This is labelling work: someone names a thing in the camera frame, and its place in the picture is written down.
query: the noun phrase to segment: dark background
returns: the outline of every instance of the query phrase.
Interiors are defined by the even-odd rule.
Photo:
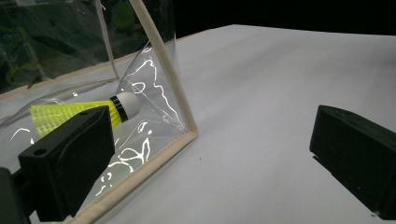
[[[396,35],[394,5],[389,0],[174,0],[177,38],[230,24]]]

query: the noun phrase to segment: black device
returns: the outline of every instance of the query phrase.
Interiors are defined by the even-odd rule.
[[[73,217],[114,153],[108,106],[76,114],[25,149],[20,170],[0,168],[0,223]]]
[[[350,111],[320,105],[310,151],[373,213],[396,219],[396,133]]]

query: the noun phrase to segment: shuttlecock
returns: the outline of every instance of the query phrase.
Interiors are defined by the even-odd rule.
[[[140,101],[131,92],[122,92],[109,101],[71,103],[64,105],[32,105],[30,115],[38,134],[43,137],[71,119],[76,114],[98,106],[107,105],[110,111],[111,126],[133,118],[139,113]]]

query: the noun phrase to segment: white table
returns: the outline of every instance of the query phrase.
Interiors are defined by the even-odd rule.
[[[309,151],[319,105],[396,131],[396,36],[231,25],[177,55],[200,135],[98,223],[396,223]]]

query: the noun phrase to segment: shuttlecock cork base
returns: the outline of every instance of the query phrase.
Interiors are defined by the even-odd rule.
[[[30,114],[38,134],[43,137],[76,114],[103,105],[109,107],[112,128],[133,118],[140,111],[140,101],[137,96],[131,92],[122,92],[111,97],[109,101],[64,105],[32,105]]]

